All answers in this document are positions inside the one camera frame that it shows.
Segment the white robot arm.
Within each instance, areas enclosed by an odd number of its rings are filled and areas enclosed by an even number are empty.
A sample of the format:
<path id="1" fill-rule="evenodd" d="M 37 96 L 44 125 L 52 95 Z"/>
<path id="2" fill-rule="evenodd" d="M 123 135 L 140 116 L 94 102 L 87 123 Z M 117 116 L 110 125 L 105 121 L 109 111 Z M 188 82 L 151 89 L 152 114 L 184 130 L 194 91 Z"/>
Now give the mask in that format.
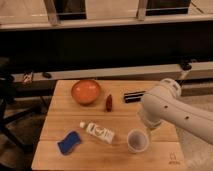
<path id="1" fill-rule="evenodd" d="M 162 79 L 141 97 L 141 121 L 153 130 L 165 120 L 213 145 L 213 112 L 183 103 L 180 96 L 181 86 L 175 80 Z"/>

